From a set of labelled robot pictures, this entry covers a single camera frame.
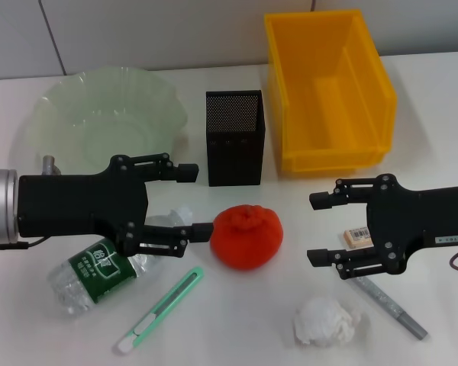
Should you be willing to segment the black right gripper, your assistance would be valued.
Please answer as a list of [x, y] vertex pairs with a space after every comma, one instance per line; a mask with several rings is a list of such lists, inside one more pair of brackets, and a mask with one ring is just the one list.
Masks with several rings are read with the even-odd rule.
[[309, 202], [314, 210], [366, 204], [373, 247], [306, 252], [313, 267], [334, 266], [342, 280], [399, 275], [419, 250], [458, 246], [458, 187], [413, 191], [394, 175], [340, 178], [331, 193], [312, 193]]

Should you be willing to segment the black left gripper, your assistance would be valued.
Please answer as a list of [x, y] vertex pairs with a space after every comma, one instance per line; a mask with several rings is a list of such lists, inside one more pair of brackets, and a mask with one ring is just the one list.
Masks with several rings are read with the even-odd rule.
[[197, 164], [174, 164], [168, 153], [112, 156], [94, 175], [22, 175], [18, 182], [18, 232], [24, 238], [98, 235], [119, 255], [181, 258], [189, 243], [208, 242], [213, 223], [144, 225], [145, 182], [196, 182]]

